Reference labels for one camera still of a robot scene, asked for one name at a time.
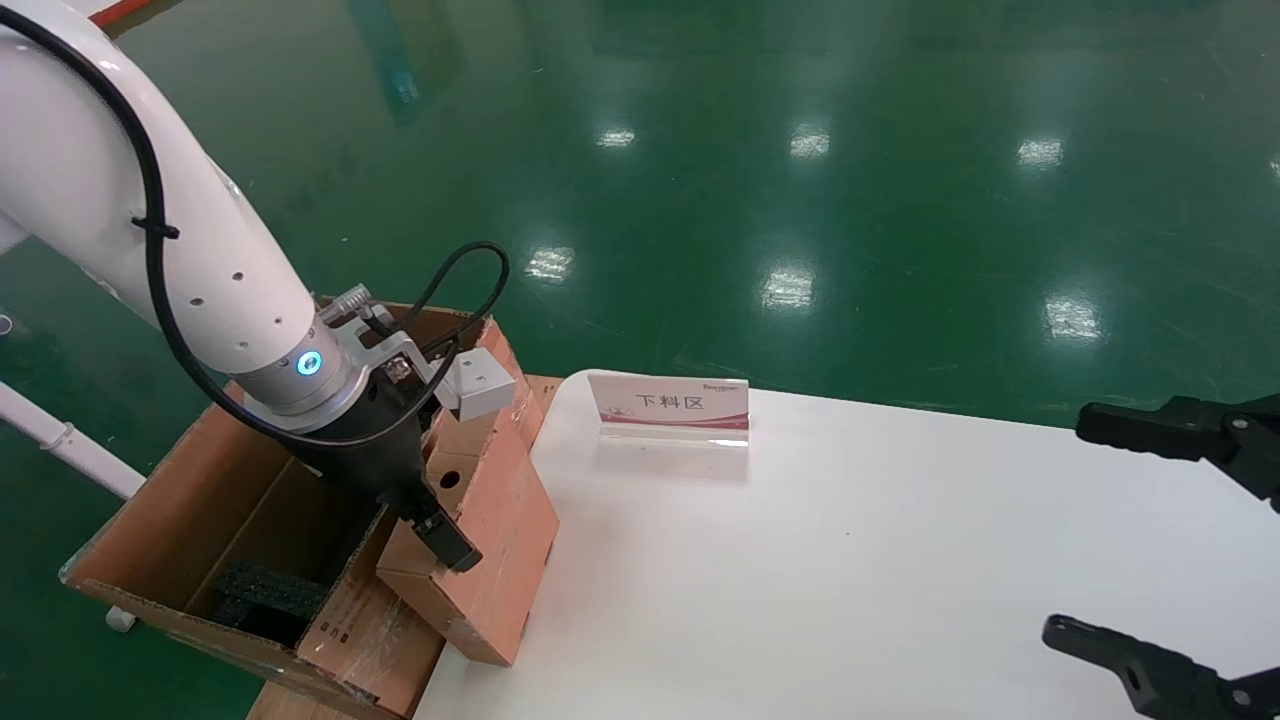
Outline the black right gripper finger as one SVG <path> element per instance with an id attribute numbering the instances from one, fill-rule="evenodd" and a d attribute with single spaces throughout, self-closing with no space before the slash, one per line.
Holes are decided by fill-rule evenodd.
<path id="1" fill-rule="evenodd" d="M 1184 653 L 1061 614 L 1044 620 L 1042 641 L 1112 673 L 1147 719 L 1279 717 L 1277 667 L 1228 679 Z"/>
<path id="2" fill-rule="evenodd" d="M 1156 410 L 1087 404 L 1076 437 L 1135 454 L 1204 460 L 1279 510 L 1279 397 L 1221 404 L 1174 396 Z"/>

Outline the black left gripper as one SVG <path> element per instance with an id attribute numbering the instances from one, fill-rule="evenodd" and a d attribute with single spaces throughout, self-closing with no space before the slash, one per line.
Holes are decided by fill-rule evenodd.
<path id="1" fill-rule="evenodd" d="M 425 397 L 425 382 L 416 375 L 393 382 L 384 372 L 374 372 L 365 391 L 346 413 L 307 437 L 353 439 L 384 430 L 380 438 L 346 448 L 306 448 L 292 441 L 285 447 L 320 477 L 394 509 L 440 564 L 448 570 L 467 573 L 479 565 L 483 552 L 460 529 L 425 480 L 422 433 L 439 402 L 430 398 L 413 414 L 404 414 Z"/>

